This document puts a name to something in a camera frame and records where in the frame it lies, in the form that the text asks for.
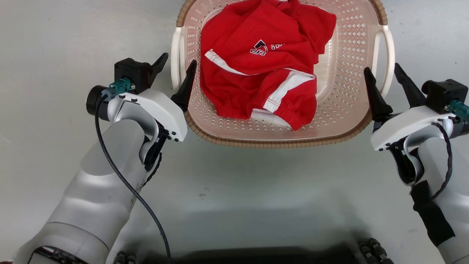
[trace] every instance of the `basket handle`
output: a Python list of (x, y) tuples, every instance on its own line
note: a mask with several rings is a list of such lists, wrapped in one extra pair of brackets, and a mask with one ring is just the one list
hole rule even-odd
[(375, 54), (373, 56), (373, 66), (371, 68), (373, 74), (376, 76), (376, 69), (378, 67), (379, 41), (381, 39), (381, 35), (383, 35), (384, 37), (387, 56), (386, 73), (384, 76), (383, 85), (380, 89), (381, 95), (383, 96), (383, 98), (385, 98), (387, 93), (389, 92), (389, 88), (391, 87), (391, 82), (393, 81), (394, 64), (396, 63), (396, 53), (394, 50), (393, 35), (391, 34), (389, 27), (387, 25), (380, 26), (380, 29), (376, 36)]
[(171, 43), (171, 81), (173, 83), (174, 93), (177, 93), (184, 80), (186, 71), (184, 70), (185, 54), (184, 49), (184, 36), (182, 34), (182, 27), (176, 27), (173, 34), (173, 41)]

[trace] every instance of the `black cable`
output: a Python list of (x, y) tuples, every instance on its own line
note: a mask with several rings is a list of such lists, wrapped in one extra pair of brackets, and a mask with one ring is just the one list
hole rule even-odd
[(151, 174), (148, 176), (147, 181), (144, 182), (144, 184), (142, 185), (142, 187), (145, 186), (145, 185), (152, 179), (153, 175), (155, 175), (156, 171), (157, 171), (158, 168), (159, 168), (159, 164), (161, 163), (162, 155), (163, 155), (163, 153), (160, 152), (160, 153), (159, 153), (159, 158), (158, 158), (158, 163), (156, 163), (155, 169), (154, 169), (154, 170), (151, 172)]
[(441, 188), (430, 198), (433, 200), (445, 190), (449, 180), (451, 179), (451, 175), (453, 174), (453, 151), (451, 150), (451, 142), (449, 141), (448, 133), (446, 133), (443, 126), (438, 123), (432, 123), (432, 125), (436, 126), (443, 134), (443, 138), (446, 142), (446, 150), (448, 151), (448, 171), (446, 172), (445, 181), (441, 185)]
[(103, 103), (103, 101), (107, 98), (107, 95), (103, 96), (101, 98), (101, 100), (99, 100), (99, 102), (96, 104), (96, 112), (95, 112), (95, 115), (94, 115), (94, 123), (95, 123), (95, 126), (96, 126), (96, 133), (98, 134), (98, 140), (99, 140), (99, 143), (101, 145), (101, 148), (103, 149), (103, 152), (104, 152), (104, 156), (106, 156), (106, 159), (107, 161), (109, 162), (109, 164), (111, 165), (112, 169), (114, 170), (114, 172), (117, 174), (117, 176), (119, 176), (119, 178), (121, 179), (121, 181), (125, 184), (125, 186), (132, 192), (132, 194), (137, 197), (137, 199), (142, 203), (142, 205), (145, 207), (145, 209), (147, 209), (147, 211), (150, 213), (151, 217), (153, 218), (153, 220), (155, 221), (156, 225), (158, 226), (158, 229), (159, 229), (159, 233), (161, 234), (161, 236), (163, 237), (163, 242), (165, 243), (165, 248), (166, 248), (166, 255), (167, 255), (167, 259), (168, 259), (168, 263), (171, 264), (173, 263), (172, 259), (171, 259), (171, 252), (169, 250), (169, 243), (168, 243), (168, 239), (166, 238), (166, 234), (165, 234), (165, 231), (163, 230), (163, 227), (161, 226), (161, 223), (159, 222), (158, 218), (156, 217), (155, 213), (153, 212), (153, 210), (151, 210), (150, 206), (145, 202), (145, 200), (140, 196), (140, 194), (138, 194), (138, 192), (132, 187), (132, 185), (130, 185), (130, 183), (125, 179), (125, 177), (122, 175), (122, 173), (119, 171), (119, 169), (117, 168), (117, 166), (115, 165), (114, 161), (112, 160), (111, 156), (109, 155), (109, 152), (107, 151), (107, 148), (104, 144), (104, 140), (103, 140), (103, 135), (101, 135), (101, 129), (99, 127), (99, 107), (101, 106), (101, 104)]

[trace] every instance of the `plastic basket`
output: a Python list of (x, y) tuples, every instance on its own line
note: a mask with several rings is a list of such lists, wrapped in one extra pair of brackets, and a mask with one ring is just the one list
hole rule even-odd
[[(192, 60), (200, 61), (200, 33), (204, 24), (225, 6), (240, 0), (187, 0), (181, 8), (171, 48), (173, 89), (185, 78)], [(380, 0), (302, 0), (336, 14), (337, 26), (326, 53), (315, 65), (318, 78), (317, 111), (298, 131), (259, 119), (219, 117), (200, 88), (197, 69), (188, 126), (209, 142), (245, 148), (297, 148), (333, 144), (359, 134), (371, 121), (363, 76), (365, 67), (376, 74), (380, 36), (384, 36), (387, 63), (381, 94), (386, 96), (394, 71), (394, 43)]]

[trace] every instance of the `logo on shirt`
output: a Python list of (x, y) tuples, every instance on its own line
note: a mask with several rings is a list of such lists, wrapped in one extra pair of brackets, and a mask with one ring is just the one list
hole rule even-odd
[[(275, 50), (281, 47), (283, 44), (270, 44), (270, 49)], [(255, 55), (265, 56), (269, 51), (269, 47), (267, 44), (261, 39), (254, 45), (254, 48), (251, 49), (249, 52)]]

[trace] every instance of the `red clothing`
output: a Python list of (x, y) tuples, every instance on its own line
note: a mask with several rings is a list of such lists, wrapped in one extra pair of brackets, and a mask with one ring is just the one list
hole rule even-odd
[(294, 130), (316, 111), (313, 65), (333, 35), (336, 16), (298, 0), (228, 5), (201, 36), (201, 88), (217, 114), (248, 119), (266, 109)]

